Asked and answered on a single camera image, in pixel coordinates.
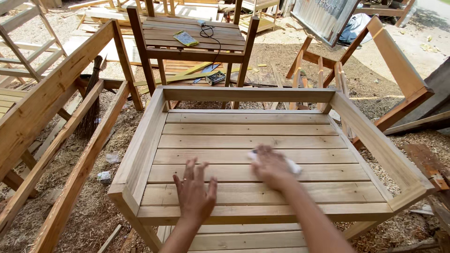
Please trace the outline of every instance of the hand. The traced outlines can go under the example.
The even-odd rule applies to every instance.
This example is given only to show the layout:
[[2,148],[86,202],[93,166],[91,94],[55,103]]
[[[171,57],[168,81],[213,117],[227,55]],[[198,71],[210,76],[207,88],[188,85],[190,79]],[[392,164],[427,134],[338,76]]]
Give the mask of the hand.
[[209,165],[203,163],[195,168],[197,158],[186,161],[183,183],[177,175],[173,180],[180,202],[180,219],[186,219],[200,226],[210,215],[216,205],[217,179],[211,177],[208,192],[204,188],[204,171]]
[[257,178],[270,188],[283,191],[286,186],[297,184],[282,154],[274,153],[270,146],[259,145],[256,148],[258,162],[251,164]]

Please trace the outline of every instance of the unfinished wooden chair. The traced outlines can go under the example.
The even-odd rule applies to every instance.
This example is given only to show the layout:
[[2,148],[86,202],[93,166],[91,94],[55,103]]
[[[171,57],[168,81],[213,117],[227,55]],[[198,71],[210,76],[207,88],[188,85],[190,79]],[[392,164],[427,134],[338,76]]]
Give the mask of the unfinished wooden chair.
[[[180,18],[159,18],[155,17],[153,5],[150,0],[146,0],[149,17],[143,24],[139,19],[138,10],[135,6],[127,8],[130,18],[131,28],[136,40],[148,90],[153,94],[156,85],[166,85],[166,75],[164,73],[163,60],[185,60],[212,62],[216,59],[219,63],[228,63],[225,86],[230,85],[230,75],[233,63],[241,64],[237,86],[244,84],[250,54],[252,53],[253,42],[255,40],[259,19],[252,17],[248,29],[247,40],[245,40],[239,30],[239,13],[234,18],[234,23],[206,22],[207,25],[215,26],[213,38],[200,36],[201,27],[197,25],[197,20]],[[242,0],[236,1],[236,9],[240,9]],[[200,43],[187,47],[173,38],[173,34],[181,30],[186,31]],[[161,81],[156,82],[153,77],[152,67],[149,59],[157,59],[158,68],[161,74]],[[239,107],[239,103],[233,104],[234,108]]]
[[[13,8],[27,2],[26,0],[5,0],[0,3],[0,15],[4,14]],[[15,69],[15,68],[0,68],[0,75],[12,76],[12,77],[28,77],[34,78],[36,82],[40,82],[44,76],[44,72],[50,68],[50,66],[56,62],[58,58],[64,55],[67,57],[66,52],[63,49],[61,42],[59,42],[55,32],[50,26],[48,20],[45,18],[45,15],[42,13],[39,4],[36,1],[33,1],[35,5],[32,5],[30,8],[23,10],[22,12],[16,14],[14,17],[7,19],[0,23],[0,35],[3,38],[3,43],[5,43],[17,56],[18,59],[9,59],[9,58],[0,58],[0,63],[13,63],[13,64],[21,64],[26,70]],[[19,51],[19,47],[15,44],[15,42],[9,37],[8,33],[17,29],[19,26],[23,25],[25,22],[34,18],[35,16],[40,16],[42,22],[44,23],[47,31],[50,33],[52,38],[48,40],[45,44],[43,44],[39,49],[34,51],[27,58],[23,56],[23,54]],[[58,50],[54,51],[51,56],[49,56],[43,63],[41,63],[36,69],[31,66],[31,62],[38,58],[44,51],[46,51],[53,44],[58,46]]]
[[[169,100],[307,101],[323,103],[323,109],[169,110]],[[392,197],[328,115],[332,107],[348,120],[400,187],[400,195]],[[160,238],[165,239],[180,217],[172,175],[182,175],[186,160],[198,157],[199,163],[210,163],[205,179],[215,175],[219,185],[216,207],[204,223],[208,226],[200,229],[202,234],[195,237],[191,251],[289,248],[286,252],[307,252],[300,228],[286,224],[297,222],[293,210],[251,172],[247,153],[259,143],[274,146],[301,165],[298,181],[332,221],[357,221],[344,231],[348,239],[434,191],[417,167],[336,89],[158,86],[108,195],[157,252],[163,241],[151,226],[160,226],[164,231]]]
[[[272,7],[276,5],[275,14],[272,15],[267,12],[263,12],[262,10],[268,7]],[[243,0],[242,7],[246,9],[250,9],[253,11],[252,14],[243,15],[239,17],[239,28],[241,31],[246,32],[249,27],[248,19],[251,16],[259,15],[259,25],[256,32],[261,32],[267,29],[272,28],[275,30],[275,21],[277,20],[277,14],[279,10],[279,0]]]

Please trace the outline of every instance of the chair leg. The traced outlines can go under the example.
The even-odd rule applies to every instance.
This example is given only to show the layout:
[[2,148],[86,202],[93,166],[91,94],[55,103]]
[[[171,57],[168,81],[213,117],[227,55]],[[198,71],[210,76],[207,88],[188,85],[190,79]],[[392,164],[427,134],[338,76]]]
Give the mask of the chair leg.
[[[250,25],[248,26],[247,32],[247,40],[245,41],[245,49],[244,49],[244,59],[241,63],[241,67],[239,69],[237,86],[243,87],[245,81],[245,74],[247,73],[248,62],[250,61],[250,55],[252,54],[253,43],[255,42],[256,32],[258,30],[259,18],[252,17],[250,19]],[[236,101],[233,103],[232,109],[238,109],[239,102]]]

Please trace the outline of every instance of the broom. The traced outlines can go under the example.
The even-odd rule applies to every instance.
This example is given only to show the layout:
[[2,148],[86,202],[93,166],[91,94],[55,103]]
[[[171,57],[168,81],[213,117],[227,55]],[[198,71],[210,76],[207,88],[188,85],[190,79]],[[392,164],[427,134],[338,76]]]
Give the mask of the broom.
[[[83,96],[83,100],[89,94],[89,92],[94,88],[95,84],[99,81],[99,73],[100,73],[100,64],[102,63],[103,58],[100,55],[97,55],[94,59],[94,69],[92,71],[92,75],[90,76],[89,83],[86,87],[86,93]],[[75,130],[75,136],[81,139],[90,139],[94,134],[97,125],[99,124],[100,117],[100,99],[97,98],[92,106],[89,108],[89,111],[81,120],[80,124]]]

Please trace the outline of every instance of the cloth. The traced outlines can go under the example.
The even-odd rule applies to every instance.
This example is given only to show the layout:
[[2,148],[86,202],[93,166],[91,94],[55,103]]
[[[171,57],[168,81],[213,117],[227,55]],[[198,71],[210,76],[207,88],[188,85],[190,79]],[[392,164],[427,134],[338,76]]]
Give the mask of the cloth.
[[[364,30],[365,26],[369,23],[370,17],[364,13],[353,15],[344,28],[339,41],[352,43],[356,37]],[[364,44],[372,39],[370,33],[366,35],[361,44]]]

